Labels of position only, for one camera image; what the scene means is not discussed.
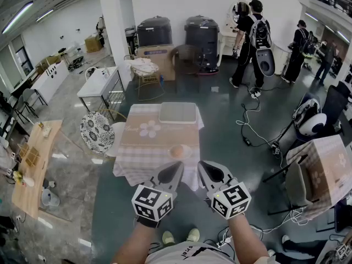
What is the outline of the white low cabinet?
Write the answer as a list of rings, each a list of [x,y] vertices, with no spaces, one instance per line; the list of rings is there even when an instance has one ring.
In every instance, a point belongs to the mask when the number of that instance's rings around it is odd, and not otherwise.
[[[36,90],[46,103],[52,99],[57,89],[69,75],[65,61],[50,65],[34,82],[31,89]]]

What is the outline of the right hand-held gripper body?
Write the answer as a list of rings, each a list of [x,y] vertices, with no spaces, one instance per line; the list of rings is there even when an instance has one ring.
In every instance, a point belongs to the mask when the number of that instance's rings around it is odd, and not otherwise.
[[[224,184],[216,191],[207,192],[210,207],[226,220],[244,213],[250,204],[251,196],[243,182],[234,184],[232,179],[229,184]]]

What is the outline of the large black lidded bin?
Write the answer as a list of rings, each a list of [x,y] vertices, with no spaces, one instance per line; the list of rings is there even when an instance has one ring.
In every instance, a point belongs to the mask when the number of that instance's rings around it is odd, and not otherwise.
[[[202,73],[214,74],[218,72],[218,24],[213,19],[202,15],[191,16],[187,18],[184,30],[186,32],[185,43],[202,51]]]
[[[172,44],[170,20],[166,17],[155,16],[142,21],[137,26],[137,38],[140,47]]]

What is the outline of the grey plastic chair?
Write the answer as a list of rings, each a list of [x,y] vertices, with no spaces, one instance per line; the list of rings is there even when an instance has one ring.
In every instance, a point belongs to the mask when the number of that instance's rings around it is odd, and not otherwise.
[[[18,98],[15,106],[14,112],[18,119],[25,124],[25,120],[29,122],[30,120],[23,115],[23,111],[26,109],[29,114],[32,114],[36,118],[38,115],[34,110],[34,106],[37,101],[40,101],[42,105],[47,105],[45,99],[41,96],[41,94],[36,89],[25,89],[22,95]]]

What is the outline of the large cardboard box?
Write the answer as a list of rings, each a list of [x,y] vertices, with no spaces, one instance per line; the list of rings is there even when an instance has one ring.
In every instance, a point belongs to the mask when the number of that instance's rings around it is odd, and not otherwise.
[[[163,75],[164,81],[174,81],[175,71],[171,60],[171,51],[174,45],[145,46],[137,49],[138,57],[147,57],[152,63],[158,65],[159,75]]]

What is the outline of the white and blue pod device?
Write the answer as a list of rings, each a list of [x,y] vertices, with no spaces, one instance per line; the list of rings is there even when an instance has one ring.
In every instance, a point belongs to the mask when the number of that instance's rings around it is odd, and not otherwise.
[[[292,119],[300,135],[314,136],[326,125],[327,116],[322,112],[317,99],[303,97]]]

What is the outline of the floral cushion gold frame chair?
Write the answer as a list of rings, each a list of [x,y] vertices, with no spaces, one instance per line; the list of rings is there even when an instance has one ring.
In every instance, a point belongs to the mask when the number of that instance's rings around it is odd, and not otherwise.
[[[109,123],[100,112],[89,112],[80,123],[81,137],[90,151],[97,155],[116,157],[125,122]]]

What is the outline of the white rectangular table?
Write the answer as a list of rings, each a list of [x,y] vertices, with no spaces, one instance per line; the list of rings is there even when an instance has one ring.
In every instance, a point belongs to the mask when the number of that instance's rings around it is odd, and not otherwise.
[[[92,108],[84,101],[86,98],[97,98],[103,109],[112,109],[121,103],[125,94],[118,67],[96,68],[86,79],[77,93],[84,108],[91,112]]]

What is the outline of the clear plastic bucket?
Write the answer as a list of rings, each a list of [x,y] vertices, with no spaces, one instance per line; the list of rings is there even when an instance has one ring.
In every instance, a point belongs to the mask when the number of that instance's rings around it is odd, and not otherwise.
[[[44,206],[57,207],[60,204],[59,197],[53,192],[51,192],[49,188],[43,189],[41,194],[41,201]]]

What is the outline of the white round cabinet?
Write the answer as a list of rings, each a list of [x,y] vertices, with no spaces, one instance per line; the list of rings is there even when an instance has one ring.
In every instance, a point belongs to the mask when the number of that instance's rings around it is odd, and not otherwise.
[[[275,75],[282,75],[287,67],[292,50],[288,45],[274,42],[272,45],[273,57],[275,62]]]

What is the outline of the wooden grid organiser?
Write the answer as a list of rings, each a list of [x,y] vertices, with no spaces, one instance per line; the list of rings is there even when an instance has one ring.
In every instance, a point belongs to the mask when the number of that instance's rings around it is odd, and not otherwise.
[[[29,167],[34,167],[39,161],[40,154],[37,149],[30,147],[28,143],[18,144],[19,163],[25,162]]]

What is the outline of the person's left forearm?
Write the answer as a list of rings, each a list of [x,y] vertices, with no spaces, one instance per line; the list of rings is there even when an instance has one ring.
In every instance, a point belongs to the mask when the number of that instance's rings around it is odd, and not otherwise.
[[[159,222],[139,216],[127,241],[118,249],[111,264],[145,264]]]

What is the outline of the white dressing table with mirror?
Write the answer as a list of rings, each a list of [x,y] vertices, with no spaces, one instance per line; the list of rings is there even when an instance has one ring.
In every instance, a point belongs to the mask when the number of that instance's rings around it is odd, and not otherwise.
[[[251,14],[251,9],[247,0],[236,0],[230,5],[225,23],[220,27],[218,33],[217,67],[220,67],[223,56],[233,56],[233,48],[238,32],[238,20],[248,14]]]

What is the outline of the black office chair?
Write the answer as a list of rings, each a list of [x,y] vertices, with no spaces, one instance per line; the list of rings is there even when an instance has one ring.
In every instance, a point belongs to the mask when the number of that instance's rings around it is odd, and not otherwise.
[[[337,86],[328,88],[322,113],[326,115],[325,126],[334,125],[348,104],[351,91],[345,82],[339,81]]]

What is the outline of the orange-brown potato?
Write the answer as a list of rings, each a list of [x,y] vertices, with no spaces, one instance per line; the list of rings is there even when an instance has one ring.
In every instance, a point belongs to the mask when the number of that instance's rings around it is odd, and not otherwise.
[[[184,148],[182,145],[175,145],[169,150],[169,152],[174,158],[182,158],[184,155]]]

